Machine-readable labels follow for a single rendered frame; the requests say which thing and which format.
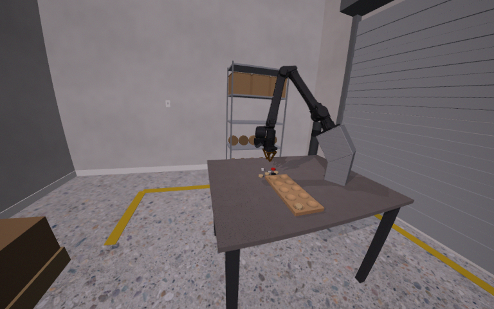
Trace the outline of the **orange tray with round pockets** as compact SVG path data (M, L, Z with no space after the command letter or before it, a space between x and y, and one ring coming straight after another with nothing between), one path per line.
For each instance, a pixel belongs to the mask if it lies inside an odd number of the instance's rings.
M282 201L287 205L294 216L301 216L305 214L312 214L324 211L324 207L320 205L305 190L303 190L303 188L301 188L301 186L293 181L288 175L269 175L265 176L265 179L271 185L274 191L279 195ZM296 209L296 203L301 204L303 208L301 210Z

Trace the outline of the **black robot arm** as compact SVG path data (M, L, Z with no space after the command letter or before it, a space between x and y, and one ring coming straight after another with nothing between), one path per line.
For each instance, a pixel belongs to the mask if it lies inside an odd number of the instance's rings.
M290 72L291 73L290 73ZM286 74L287 72L287 74ZM321 127L323 129L320 134L335 128L337 126L340 126L340 124L335 125L334 122L331 120L330 114L328 112L328 109L323 106L321 103L318 104L300 75L298 74L297 67L296 66L282 66L279 69L278 75L277 75L277 80L275 84L275 89L273 92L273 97L271 101L271 106L270 110L268 113L267 121L266 121L266 126L257 126L255 130L255 138L254 138L254 145L256 148L259 148L260 146L264 145L265 147L272 147L272 141L271 139L275 138L275 124L277 122L277 115L278 115L278 110L279 110L279 105L280 105L280 100L282 96L282 90L284 87L285 79L289 77L295 87L298 89L299 93L305 100L306 104L309 107L309 112L311 113L311 119L314 122L319 122L321 121ZM313 110L312 110L313 109ZM269 128L269 129L267 129ZM267 131L267 132L266 132ZM266 139L265 138L270 138Z

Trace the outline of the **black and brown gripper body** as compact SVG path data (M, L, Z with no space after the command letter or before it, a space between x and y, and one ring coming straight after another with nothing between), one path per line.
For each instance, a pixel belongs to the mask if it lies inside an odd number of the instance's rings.
M274 152L277 150L277 147L274 146L275 145L275 139L271 139L271 140L273 140L272 141L272 147L265 147L264 145L262 145L262 146L264 146L264 150L267 152Z

